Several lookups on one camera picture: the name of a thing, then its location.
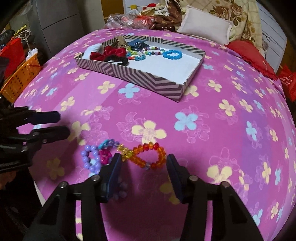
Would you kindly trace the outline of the pink blue bead cluster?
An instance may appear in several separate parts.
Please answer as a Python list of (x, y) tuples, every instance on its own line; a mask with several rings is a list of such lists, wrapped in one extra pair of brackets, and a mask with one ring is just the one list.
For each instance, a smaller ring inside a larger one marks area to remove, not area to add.
[(104, 140), (98, 146), (98, 152), (100, 156), (100, 162), (102, 165), (106, 166), (109, 164), (110, 160), (112, 159), (111, 150), (113, 148), (117, 148), (119, 146), (119, 142), (112, 139)]

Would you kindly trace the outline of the white fluffy scrunchie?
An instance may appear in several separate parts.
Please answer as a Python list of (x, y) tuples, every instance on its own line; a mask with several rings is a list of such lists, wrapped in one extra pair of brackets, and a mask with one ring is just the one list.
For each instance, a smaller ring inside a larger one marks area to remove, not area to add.
[(103, 54), (103, 52), (104, 52), (104, 47), (103, 47), (103, 45), (100, 44), (100, 43), (98, 43), (98, 44), (94, 44), (94, 45), (89, 46), (89, 47), (85, 50), (85, 52), (83, 53), (83, 55), (82, 55), (82, 59), (87, 59), (87, 60), (89, 60), (89, 59), (90, 59), (90, 55), (91, 55), (92, 52)]

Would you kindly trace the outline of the red velvet bow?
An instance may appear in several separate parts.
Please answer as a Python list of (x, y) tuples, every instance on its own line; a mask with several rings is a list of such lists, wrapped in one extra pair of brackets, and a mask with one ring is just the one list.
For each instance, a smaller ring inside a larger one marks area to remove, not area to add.
[(114, 61), (123, 63), (126, 63), (128, 61), (125, 48), (116, 48), (112, 46), (106, 46), (102, 54), (99, 52), (91, 52), (90, 60), (103, 62)]

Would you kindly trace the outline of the brown leopard print bow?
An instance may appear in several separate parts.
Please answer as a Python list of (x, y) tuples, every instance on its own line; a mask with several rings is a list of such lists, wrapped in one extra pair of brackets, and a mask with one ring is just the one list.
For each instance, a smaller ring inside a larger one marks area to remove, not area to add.
[(117, 36), (115, 41), (112, 43), (113, 47), (116, 48), (127, 48), (129, 45), (126, 43), (125, 38), (123, 36)]

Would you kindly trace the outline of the orange plastic basket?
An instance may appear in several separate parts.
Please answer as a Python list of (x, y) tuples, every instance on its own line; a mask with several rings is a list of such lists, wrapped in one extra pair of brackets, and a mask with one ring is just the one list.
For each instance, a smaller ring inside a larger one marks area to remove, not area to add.
[(37, 53), (26, 60), (15, 73), (9, 77), (1, 88), (1, 95), (10, 103), (14, 103), (24, 89), (39, 74), (42, 66), (39, 64)]

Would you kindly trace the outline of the red storage box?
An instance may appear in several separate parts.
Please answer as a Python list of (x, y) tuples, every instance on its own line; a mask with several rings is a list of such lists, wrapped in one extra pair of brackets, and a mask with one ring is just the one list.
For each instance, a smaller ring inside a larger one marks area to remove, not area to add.
[(9, 60), (8, 66), (4, 72), (4, 77), (8, 78), (12, 75), (17, 67), (25, 60), (25, 52), (23, 50), (22, 41), (20, 38), (11, 39), (8, 44), (2, 49), (1, 57)]

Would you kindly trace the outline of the pink floral bed sheet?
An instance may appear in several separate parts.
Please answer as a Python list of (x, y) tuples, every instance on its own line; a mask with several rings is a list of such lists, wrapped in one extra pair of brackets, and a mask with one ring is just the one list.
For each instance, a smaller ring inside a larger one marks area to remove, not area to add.
[[(206, 52), (181, 101), (77, 66), (87, 47), (118, 35), (160, 37)], [(154, 30), (96, 30), (51, 58), (15, 105), (58, 111), (71, 130), (34, 157), (31, 173), (44, 197), (61, 181), (87, 179), (81, 151), (112, 138), (128, 148), (158, 143), (204, 181), (230, 182), (264, 240), (276, 237), (295, 205), (295, 124), (281, 82), (214, 42)]]

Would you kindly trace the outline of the grey refrigerator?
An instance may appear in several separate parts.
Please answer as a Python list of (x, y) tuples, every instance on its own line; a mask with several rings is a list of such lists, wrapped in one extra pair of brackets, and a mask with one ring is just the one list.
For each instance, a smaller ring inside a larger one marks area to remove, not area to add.
[(104, 25), (101, 1), (92, 0), (32, 1), (28, 20), (37, 46), (47, 58)]

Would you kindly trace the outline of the striped white tray box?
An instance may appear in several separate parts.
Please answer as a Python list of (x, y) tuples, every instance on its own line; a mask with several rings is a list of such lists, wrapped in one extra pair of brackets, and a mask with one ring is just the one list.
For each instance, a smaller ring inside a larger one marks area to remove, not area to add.
[(80, 54), (75, 58), (78, 67), (119, 78), (179, 102), (194, 75), (202, 66), (206, 52), (191, 45), (160, 37), (137, 35), (122, 37), (126, 44), (139, 40), (152, 47), (178, 51), (182, 54), (182, 58), (170, 60), (151, 55), (140, 61), (130, 60), (124, 66), (112, 60), (104, 62), (83, 59), (83, 55)]

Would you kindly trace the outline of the clear plastic bag of items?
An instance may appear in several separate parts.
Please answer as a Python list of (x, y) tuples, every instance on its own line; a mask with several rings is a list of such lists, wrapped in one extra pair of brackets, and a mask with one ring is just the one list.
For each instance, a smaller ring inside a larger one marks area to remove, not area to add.
[(126, 14), (112, 14), (106, 20), (103, 29), (150, 29), (154, 25), (154, 17), (139, 15), (137, 11)]

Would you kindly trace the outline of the red heart cushion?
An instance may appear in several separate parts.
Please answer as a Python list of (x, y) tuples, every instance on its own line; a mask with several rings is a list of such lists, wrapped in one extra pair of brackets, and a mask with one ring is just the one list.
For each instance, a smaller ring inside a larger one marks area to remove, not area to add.
[(226, 47), (239, 54), (245, 62), (250, 64), (263, 76), (274, 81), (278, 80), (273, 68), (269, 65), (259, 50), (249, 41), (235, 40), (226, 45)]

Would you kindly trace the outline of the red gift bag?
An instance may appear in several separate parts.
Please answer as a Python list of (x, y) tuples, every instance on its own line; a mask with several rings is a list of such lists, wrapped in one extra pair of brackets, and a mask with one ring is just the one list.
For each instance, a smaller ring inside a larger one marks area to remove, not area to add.
[(296, 95), (295, 95), (295, 87), (296, 87), (296, 78), (295, 78), (295, 72), (292, 72), (287, 65), (284, 65), (281, 69), (279, 75), (278, 75), (283, 92), (286, 95), (286, 97), (290, 101), (295, 101)]

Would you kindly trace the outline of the santa plush toy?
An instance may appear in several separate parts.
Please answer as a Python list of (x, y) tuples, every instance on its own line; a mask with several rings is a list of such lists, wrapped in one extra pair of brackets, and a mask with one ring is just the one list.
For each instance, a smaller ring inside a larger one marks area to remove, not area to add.
[(144, 6), (144, 7), (142, 8), (142, 10), (145, 11), (145, 10), (155, 9), (156, 5), (157, 5), (157, 4), (155, 4), (155, 3), (150, 3), (150, 4), (148, 4), (147, 6)]

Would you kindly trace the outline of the white square pillow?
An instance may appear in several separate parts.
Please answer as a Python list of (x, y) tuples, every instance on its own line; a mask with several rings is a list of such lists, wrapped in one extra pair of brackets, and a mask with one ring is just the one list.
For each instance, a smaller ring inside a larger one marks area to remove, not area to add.
[(228, 45), (232, 23), (200, 9), (186, 6), (186, 14), (177, 32)]

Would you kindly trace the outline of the beige floral quilt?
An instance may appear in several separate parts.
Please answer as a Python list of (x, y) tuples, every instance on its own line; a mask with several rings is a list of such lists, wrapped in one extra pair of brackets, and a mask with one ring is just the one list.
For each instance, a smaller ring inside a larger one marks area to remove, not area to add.
[(186, 6), (210, 13), (230, 21), (230, 41), (244, 40), (252, 43), (263, 54), (262, 29), (256, 1), (160, 1), (168, 15), (158, 15), (155, 27), (177, 30), (186, 15)]

